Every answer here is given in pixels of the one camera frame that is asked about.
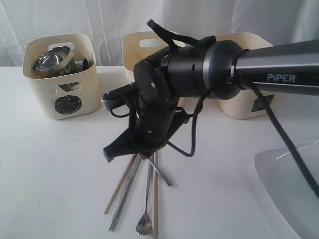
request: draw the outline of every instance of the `white table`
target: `white table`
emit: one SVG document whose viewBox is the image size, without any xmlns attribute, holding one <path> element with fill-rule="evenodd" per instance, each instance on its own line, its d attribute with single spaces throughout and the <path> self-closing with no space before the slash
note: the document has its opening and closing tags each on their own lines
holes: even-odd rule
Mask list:
<svg viewBox="0 0 319 239">
<path fill-rule="evenodd" d="M 125 83 L 122 67 L 98 67 L 101 94 Z M 142 238 L 147 163 L 142 162 L 120 222 L 109 232 L 105 206 L 130 156 L 108 163 L 102 148 L 128 125 L 102 106 L 79 117 L 51 120 L 39 107 L 21 67 L 0 68 L 0 238 Z M 185 101 L 192 111 L 196 99 Z M 276 114 L 294 142 L 319 137 L 319 98 L 283 96 Z M 190 124 L 172 138 L 190 148 Z M 186 158 L 165 147 L 159 164 L 161 239 L 295 239 L 253 164 L 259 151 L 284 146 L 266 116 L 235 120 L 205 101 L 197 148 Z"/>
</svg>

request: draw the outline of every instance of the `metal bowl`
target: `metal bowl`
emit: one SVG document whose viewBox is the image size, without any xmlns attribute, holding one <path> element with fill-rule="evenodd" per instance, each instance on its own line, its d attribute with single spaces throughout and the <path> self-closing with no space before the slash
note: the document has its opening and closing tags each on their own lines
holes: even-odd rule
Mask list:
<svg viewBox="0 0 319 239">
<path fill-rule="evenodd" d="M 75 65 L 73 52 L 68 46 L 58 46 L 40 55 L 32 65 L 37 76 L 49 78 L 68 75 Z"/>
</svg>

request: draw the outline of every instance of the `black sticker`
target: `black sticker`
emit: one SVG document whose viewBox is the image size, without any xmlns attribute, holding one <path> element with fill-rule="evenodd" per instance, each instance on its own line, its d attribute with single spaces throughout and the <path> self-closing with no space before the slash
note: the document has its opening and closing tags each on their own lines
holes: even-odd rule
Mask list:
<svg viewBox="0 0 319 239">
<path fill-rule="evenodd" d="M 269 105 L 273 101 L 274 96 L 275 95 L 264 96 Z M 253 108 L 251 109 L 251 112 L 262 111 L 264 109 L 265 109 L 264 104 L 262 102 L 260 102 L 260 100 L 258 98 L 255 99 L 254 104 L 253 104 Z"/>
<path fill-rule="evenodd" d="M 77 112 L 82 107 L 82 101 L 77 96 L 64 96 L 55 101 L 55 110 L 62 115 Z"/>
</svg>

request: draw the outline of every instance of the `chopstick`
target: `chopstick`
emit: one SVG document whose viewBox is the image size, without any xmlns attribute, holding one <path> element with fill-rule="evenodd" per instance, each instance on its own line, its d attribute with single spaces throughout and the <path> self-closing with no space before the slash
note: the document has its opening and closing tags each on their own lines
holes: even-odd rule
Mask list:
<svg viewBox="0 0 319 239">
<path fill-rule="evenodd" d="M 121 178 L 120 178 L 120 180 L 119 180 L 119 182 L 118 182 L 118 184 L 117 184 L 115 190 L 114 190 L 113 195 L 111 196 L 111 199 L 110 199 L 110 201 L 109 201 L 109 203 L 108 203 L 108 205 L 107 205 L 107 207 L 106 207 L 106 209 L 105 209 L 104 214 L 107 214 L 107 213 L 108 213 L 108 211 L 109 211 L 109 209 L 110 209 L 112 203 L 114 202 L 114 200 L 115 200 L 117 194 L 119 193 L 119 190 L 120 190 L 120 188 L 121 188 L 121 186 L 122 186 L 122 184 L 123 184 L 123 182 L 124 182 L 126 176 L 127 176 L 128 173 L 129 173 L 129 170 L 130 170 L 130 168 L 131 168 L 131 166 L 132 166 L 132 164 L 133 164 L 135 158 L 136 158 L 136 154 L 133 154 L 132 157 L 131 157 L 131 159 L 130 159 L 130 161 L 129 161 L 129 163 L 128 163 L 128 165 L 126 166 L 126 168 L 125 168 L 125 170 L 124 170 L 124 172 L 123 172 L 123 174 L 122 174 L 122 176 L 121 176 Z"/>
<path fill-rule="evenodd" d="M 154 163 L 158 163 L 158 152 L 154 153 Z M 153 208 L 152 208 L 152 227 L 153 227 L 153 238 L 158 239 L 159 237 L 159 187 L 158 187 L 159 176 L 155 169 L 153 169 Z"/>
</svg>

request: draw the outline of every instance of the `white backdrop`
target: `white backdrop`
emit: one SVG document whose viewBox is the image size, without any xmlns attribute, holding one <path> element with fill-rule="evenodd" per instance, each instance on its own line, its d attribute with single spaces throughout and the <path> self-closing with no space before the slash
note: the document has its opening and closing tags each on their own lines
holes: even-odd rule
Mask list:
<svg viewBox="0 0 319 239">
<path fill-rule="evenodd" d="M 0 0 L 0 66 L 40 37 L 87 34 L 98 65 L 120 65 L 125 35 L 152 18 L 196 38 L 248 31 L 274 45 L 319 38 L 318 0 Z"/>
</svg>

